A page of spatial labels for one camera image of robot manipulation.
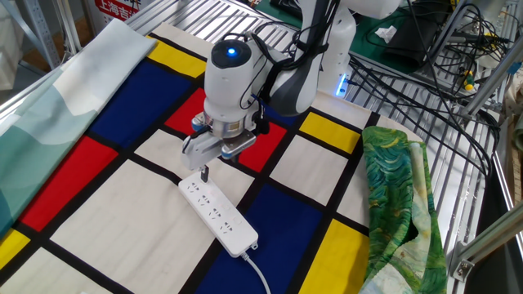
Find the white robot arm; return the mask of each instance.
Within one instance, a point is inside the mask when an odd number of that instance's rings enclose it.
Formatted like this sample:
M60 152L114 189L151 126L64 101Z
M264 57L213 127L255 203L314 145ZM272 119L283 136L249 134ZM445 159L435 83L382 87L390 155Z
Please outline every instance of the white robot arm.
M253 32L217 42L205 72L204 112L192 121L195 134L184 141L182 162L194 170L253 145L258 133L268 131L260 100L282 116L295 116L311 106L317 90L343 96L356 28L349 8L382 19L401 1L301 0L303 25L294 34L292 58Z

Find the red square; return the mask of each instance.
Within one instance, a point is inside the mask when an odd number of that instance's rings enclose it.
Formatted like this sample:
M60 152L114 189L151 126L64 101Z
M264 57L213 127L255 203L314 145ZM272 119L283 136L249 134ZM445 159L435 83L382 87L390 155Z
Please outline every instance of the red square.
M203 112L203 101L205 100L205 91L198 89L189 97L189 99L165 122L165 125L181 131L186 135L194 133L190 123L192 119Z
M118 153L82 136L25 208L19 220L41 231Z
M270 122L269 134L259 135L256 143L239 156L239 163L255 172L261 172L286 132L284 128Z

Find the yellow square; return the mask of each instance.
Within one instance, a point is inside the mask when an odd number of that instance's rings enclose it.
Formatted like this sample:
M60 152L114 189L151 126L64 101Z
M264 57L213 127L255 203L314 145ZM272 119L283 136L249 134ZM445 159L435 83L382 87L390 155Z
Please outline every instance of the yellow square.
M300 131L314 136L323 142L352 154L360 134L328 120L318 114L309 113Z
M205 71L206 63L204 61L177 50L162 41L156 41L156 47L147 57L176 70L180 74L186 74L193 78L197 78Z
M357 294L369 260L369 238L333 220L300 294Z
M2 241L0 241L0 269L15 257L27 243L29 243L29 238L17 230L9 229Z

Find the white power strip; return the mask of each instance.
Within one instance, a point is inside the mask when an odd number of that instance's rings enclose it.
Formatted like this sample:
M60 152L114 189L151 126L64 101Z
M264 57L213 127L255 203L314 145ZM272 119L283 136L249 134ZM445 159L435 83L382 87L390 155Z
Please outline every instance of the white power strip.
M178 189L232 257L257 248L258 233L210 178L205 183L197 172Z

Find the blue led light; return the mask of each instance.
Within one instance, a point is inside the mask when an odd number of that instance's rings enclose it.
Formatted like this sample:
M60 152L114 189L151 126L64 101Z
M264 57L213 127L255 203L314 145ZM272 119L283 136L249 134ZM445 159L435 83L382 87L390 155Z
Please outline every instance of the blue led light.
M344 96L345 95L345 91L342 92L342 87L343 87L343 83L345 82L345 78L346 78L346 73L343 74L342 80L337 85L336 96Z
M238 53L236 52L236 49L234 49L234 48L229 48L229 49L227 49L227 55L228 55L229 57L234 57L234 56L236 56L237 54L238 54Z

